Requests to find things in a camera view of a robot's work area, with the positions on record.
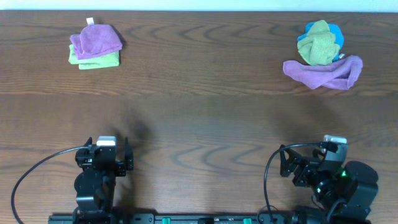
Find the purple microfiber cloth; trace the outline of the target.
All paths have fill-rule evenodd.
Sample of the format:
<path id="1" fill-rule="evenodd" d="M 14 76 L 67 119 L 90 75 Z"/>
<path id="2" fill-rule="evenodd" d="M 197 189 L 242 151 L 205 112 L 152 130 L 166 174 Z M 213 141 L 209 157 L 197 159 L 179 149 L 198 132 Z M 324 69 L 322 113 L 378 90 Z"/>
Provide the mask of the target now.
<path id="1" fill-rule="evenodd" d="M 109 24 L 96 24 L 92 17 L 86 18 L 87 26 L 79 34 L 70 36 L 78 60 L 101 57 L 118 52 L 123 44 Z"/>

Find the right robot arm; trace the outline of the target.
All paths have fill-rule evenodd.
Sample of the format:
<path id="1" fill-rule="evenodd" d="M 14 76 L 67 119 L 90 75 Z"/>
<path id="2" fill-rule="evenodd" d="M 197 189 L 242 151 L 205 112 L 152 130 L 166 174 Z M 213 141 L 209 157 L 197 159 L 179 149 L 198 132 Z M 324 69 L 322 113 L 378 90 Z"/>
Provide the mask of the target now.
<path id="1" fill-rule="evenodd" d="M 309 187 L 312 199 L 322 208 L 302 207 L 291 223 L 369 223 L 371 204 L 378 193 L 378 174 L 359 161 L 345 162 L 346 143 L 323 141 L 314 144 L 312 156 L 303 156 L 294 146 L 281 145 L 280 175 L 296 187 Z"/>

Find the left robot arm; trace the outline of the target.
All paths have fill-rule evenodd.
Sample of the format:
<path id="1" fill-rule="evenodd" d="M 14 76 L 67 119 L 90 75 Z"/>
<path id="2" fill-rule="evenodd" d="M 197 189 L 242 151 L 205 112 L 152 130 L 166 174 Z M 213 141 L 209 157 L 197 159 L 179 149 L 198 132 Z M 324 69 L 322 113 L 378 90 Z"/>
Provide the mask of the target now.
<path id="1" fill-rule="evenodd" d="M 75 161 L 83 170 L 74 182 L 77 208 L 73 223 L 129 223 L 129 217 L 113 207 L 116 178 L 134 168 L 134 154 L 128 138 L 124 140 L 124 159 L 116 159 L 116 138 L 92 138 L 77 150 Z"/>

